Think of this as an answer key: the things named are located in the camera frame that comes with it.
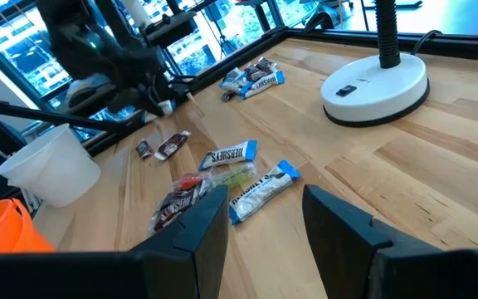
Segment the wooden table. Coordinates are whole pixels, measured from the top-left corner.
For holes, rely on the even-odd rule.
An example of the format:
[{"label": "wooden table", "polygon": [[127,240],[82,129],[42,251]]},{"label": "wooden table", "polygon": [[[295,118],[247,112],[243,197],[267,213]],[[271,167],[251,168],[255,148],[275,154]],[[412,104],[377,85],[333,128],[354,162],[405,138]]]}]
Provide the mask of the wooden table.
[{"label": "wooden table", "polygon": [[[379,127],[330,123],[319,93],[325,77],[376,52],[282,42],[264,56],[285,72],[284,85],[229,103],[217,83],[209,86],[195,96],[198,108],[187,103],[98,155],[97,184],[65,208],[42,207],[36,226],[60,251],[129,249],[147,238],[171,183],[195,171],[208,150],[256,139],[260,174],[287,159],[303,178],[230,227],[221,298],[325,298],[305,236],[304,184],[439,248],[478,248],[478,61],[421,55],[431,80],[422,107]],[[142,161],[134,151],[142,138],[156,148],[180,130],[192,135],[168,162]]]}]

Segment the white candy wrapper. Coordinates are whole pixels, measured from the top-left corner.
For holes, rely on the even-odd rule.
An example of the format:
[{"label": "white candy wrapper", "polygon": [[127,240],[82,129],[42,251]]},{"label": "white candy wrapper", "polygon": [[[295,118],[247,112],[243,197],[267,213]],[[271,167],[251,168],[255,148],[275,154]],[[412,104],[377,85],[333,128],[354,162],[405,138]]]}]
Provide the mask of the white candy wrapper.
[{"label": "white candy wrapper", "polygon": [[246,84],[246,73],[234,68],[224,76],[222,82],[219,83],[219,87],[226,91],[234,91],[239,94],[241,88]]},{"label": "white candy wrapper", "polygon": [[240,95],[243,100],[257,95],[258,93],[264,91],[265,89],[273,86],[285,83],[285,78],[283,77],[283,71],[273,72],[267,76],[262,77],[256,82],[248,82],[240,90]]},{"label": "white candy wrapper", "polygon": [[282,160],[264,177],[230,201],[232,224],[245,221],[276,194],[289,187],[300,173],[289,162]]},{"label": "white candy wrapper", "polygon": [[202,159],[198,170],[241,161],[252,161],[256,158],[256,150],[257,140],[248,140],[225,149],[212,150]]}]

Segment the floor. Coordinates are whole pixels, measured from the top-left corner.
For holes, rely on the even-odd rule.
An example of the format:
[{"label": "floor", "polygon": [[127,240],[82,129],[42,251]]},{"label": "floor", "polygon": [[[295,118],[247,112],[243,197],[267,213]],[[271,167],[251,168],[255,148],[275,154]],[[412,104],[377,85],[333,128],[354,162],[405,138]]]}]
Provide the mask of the floor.
[{"label": "floor", "polygon": [[[374,49],[287,40],[264,56],[285,73],[248,100],[220,101],[217,83],[166,119],[145,126],[95,161],[97,184],[65,208],[42,206],[35,225],[60,251],[126,250],[148,237],[156,204],[173,180],[197,169],[208,150],[259,141],[263,174],[281,159],[302,179],[245,223],[230,227],[220,298],[326,298],[305,235],[301,192],[317,184],[442,249],[478,248],[478,61],[425,56],[427,102],[389,125],[350,129],[321,109],[325,77]],[[156,146],[189,130],[168,162],[142,161],[142,138]],[[247,186],[231,190],[231,196]]]},{"label": "floor", "polygon": [[[346,30],[366,30],[359,0]],[[366,10],[371,31],[376,31],[375,11]],[[423,0],[417,9],[398,9],[400,32],[425,33],[437,29],[446,34],[478,35],[478,0]]]}]

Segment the wooden tabletop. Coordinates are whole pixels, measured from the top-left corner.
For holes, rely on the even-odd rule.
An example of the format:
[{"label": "wooden tabletop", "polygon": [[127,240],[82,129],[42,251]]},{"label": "wooden tabletop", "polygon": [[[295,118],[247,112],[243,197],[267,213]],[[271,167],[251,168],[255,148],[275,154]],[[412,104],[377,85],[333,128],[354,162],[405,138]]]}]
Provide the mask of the wooden tabletop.
[{"label": "wooden tabletop", "polygon": [[[325,298],[302,219],[304,184],[439,248],[478,248],[478,61],[421,55],[431,82],[423,106],[389,125],[332,124],[319,93],[325,77],[376,52],[282,42],[264,56],[278,62],[284,85],[229,103],[209,86],[195,95],[198,107],[189,102],[95,157],[97,184],[65,208],[43,206],[36,226],[60,251],[129,249],[148,237],[172,182],[197,170],[208,150],[256,139],[260,175],[287,159],[302,179],[230,227],[221,298]],[[142,138],[156,148],[181,130],[192,135],[167,162],[142,161],[134,150]]]}]

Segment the white plastic container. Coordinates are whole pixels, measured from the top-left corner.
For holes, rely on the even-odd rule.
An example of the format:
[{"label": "white plastic container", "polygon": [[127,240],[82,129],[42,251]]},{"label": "white plastic container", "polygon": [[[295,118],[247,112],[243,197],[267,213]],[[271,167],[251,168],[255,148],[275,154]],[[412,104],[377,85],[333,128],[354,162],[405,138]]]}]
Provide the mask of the white plastic container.
[{"label": "white plastic container", "polygon": [[0,166],[8,184],[33,192],[55,207],[72,203],[100,177],[68,124],[33,140]]}]

